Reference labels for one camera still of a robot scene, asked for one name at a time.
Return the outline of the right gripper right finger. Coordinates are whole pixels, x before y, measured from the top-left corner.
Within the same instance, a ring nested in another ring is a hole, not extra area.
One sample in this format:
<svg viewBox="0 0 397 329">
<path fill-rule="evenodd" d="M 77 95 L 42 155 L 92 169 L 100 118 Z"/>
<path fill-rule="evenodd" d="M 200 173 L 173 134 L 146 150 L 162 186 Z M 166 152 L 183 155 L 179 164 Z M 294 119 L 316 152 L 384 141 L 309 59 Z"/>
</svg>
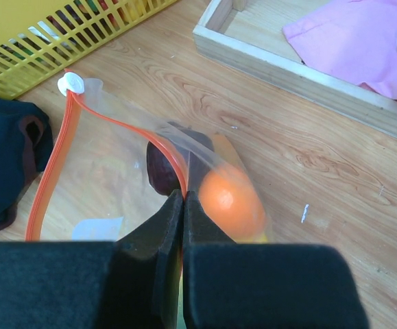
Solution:
<svg viewBox="0 0 397 329">
<path fill-rule="evenodd" d="M 348 263 L 316 244 L 234 242 L 194 192 L 184 203 L 187 328 L 368 328 Z"/>
</svg>

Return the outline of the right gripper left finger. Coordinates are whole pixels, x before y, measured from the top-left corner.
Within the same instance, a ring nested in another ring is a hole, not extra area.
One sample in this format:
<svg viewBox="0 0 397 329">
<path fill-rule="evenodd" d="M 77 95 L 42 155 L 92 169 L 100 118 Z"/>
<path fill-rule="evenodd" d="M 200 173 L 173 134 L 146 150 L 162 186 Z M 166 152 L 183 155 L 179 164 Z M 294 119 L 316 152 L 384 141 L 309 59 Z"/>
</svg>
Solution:
<svg viewBox="0 0 397 329">
<path fill-rule="evenodd" d="M 175 328 L 183 198 L 120 241 L 0 242 L 0 328 Z"/>
</svg>

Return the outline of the round orange toy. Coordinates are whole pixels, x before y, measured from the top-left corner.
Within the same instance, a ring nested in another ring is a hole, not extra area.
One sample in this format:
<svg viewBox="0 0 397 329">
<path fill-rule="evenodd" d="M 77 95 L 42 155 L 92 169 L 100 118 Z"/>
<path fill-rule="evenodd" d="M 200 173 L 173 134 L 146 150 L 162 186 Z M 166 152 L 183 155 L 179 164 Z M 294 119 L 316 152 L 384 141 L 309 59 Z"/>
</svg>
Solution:
<svg viewBox="0 0 397 329">
<path fill-rule="evenodd" d="M 247 174 L 230 164 L 209 171 L 199 189 L 204 212 L 230 238 L 260 241 L 265 235 L 266 213 Z"/>
</svg>

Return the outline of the clear zip top bag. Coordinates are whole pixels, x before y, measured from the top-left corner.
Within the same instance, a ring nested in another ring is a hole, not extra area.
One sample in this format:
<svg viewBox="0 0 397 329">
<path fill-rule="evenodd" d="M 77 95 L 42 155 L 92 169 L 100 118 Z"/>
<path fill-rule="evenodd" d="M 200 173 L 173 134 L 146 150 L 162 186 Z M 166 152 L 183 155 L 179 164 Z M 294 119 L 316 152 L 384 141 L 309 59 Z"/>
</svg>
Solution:
<svg viewBox="0 0 397 329">
<path fill-rule="evenodd" d="M 199 199 L 199 190 L 188 187 L 189 165 L 176 145 L 195 154 L 210 171 L 232 165 L 249 177 L 237 151 L 223 134 L 191 127 L 212 140 L 215 150 L 211 151 L 172 126 L 170 120 L 105 92 L 103 86 L 99 79 L 83 78 L 71 71 L 58 80 L 66 109 L 32 204 L 27 241 L 116 241 L 158 212 L 168 197 L 158 194 L 149 184 L 148 142 L 173 167 L 180 183 L 180 190 L 173 192 L 182 197 L 194 192 Z M 266 213 L 262 240 L 236 242 L 271 240 Z"/>
</svg>

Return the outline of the purple mangosteen toy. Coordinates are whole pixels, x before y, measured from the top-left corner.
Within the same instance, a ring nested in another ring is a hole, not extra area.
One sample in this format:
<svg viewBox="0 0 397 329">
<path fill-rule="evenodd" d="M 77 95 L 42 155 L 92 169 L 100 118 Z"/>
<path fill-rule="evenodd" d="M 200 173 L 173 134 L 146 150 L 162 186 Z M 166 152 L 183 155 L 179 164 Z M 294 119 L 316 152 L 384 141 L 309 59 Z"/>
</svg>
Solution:
<svg viewBox="0 0 397 329">
<path fill-rule="evenodd" d="M 215 150 L 212 140 L 207 135 L 195 131 L 191 127 L 184 127 L 175 121 L 169 121 L 169 123 L 211 151 Z M 192 191 L 198 192 L 210 169 L 189 150 L 177 145 L 176 149 L 184 157 L 186 164 L 189 165 L 188 187 Z M 147 144 L 146 163 L 149 184 L 158 194 L 168 197 L 174 190 L 180 190 L 180 183 L 173 167 L 162 152 L 151 142 Z"/>
</svg>

